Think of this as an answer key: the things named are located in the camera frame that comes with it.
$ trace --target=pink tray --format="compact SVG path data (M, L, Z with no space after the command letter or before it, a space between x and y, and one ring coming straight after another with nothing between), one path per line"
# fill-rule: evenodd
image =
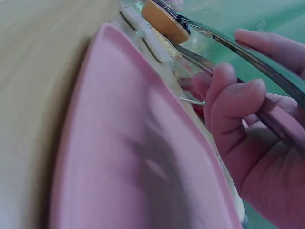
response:
M57 158L51 229L240 229L217 157L128 38L103 24Z

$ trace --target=green surface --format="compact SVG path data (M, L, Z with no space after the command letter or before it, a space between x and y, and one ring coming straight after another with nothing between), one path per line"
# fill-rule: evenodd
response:
M274 32L305 43L304 0L184 0L182 14L229 36L233 36L236 28L245 28ZM196 46L194 52L215 63L231 63L242 80L262 78L269 92L286 95L281 88L248 62L215 41L193 37L188 45ZM249 229L276 228L246 203L245 208Z

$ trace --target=wooden table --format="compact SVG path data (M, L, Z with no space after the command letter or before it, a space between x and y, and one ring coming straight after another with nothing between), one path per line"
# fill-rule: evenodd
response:
M46 228L51 178L83 55L115 0L0 0L0 228ZM140 50L177 94L168 65ZM206 129L189 104L194 121Z

